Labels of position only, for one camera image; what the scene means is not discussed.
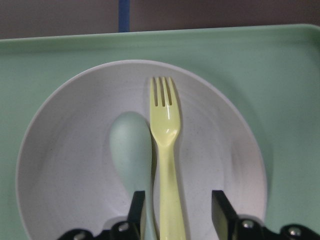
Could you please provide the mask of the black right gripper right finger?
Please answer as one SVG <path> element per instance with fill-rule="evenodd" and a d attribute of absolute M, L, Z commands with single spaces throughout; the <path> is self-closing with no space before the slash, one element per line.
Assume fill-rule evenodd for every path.
<path fill-rule="evenodd" d="M 223 190 L 211 193 L 211 219 L 219 240 L 232 240 L 238 215 Z"/>

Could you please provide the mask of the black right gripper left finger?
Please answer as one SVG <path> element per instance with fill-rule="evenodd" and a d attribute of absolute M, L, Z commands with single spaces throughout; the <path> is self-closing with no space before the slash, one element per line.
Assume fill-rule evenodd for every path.
<path fill-rule="evenodd" d="M 146 229 L 145 191 L 135 191 L 127 220 L 130 240 L 143 240 Z"/>

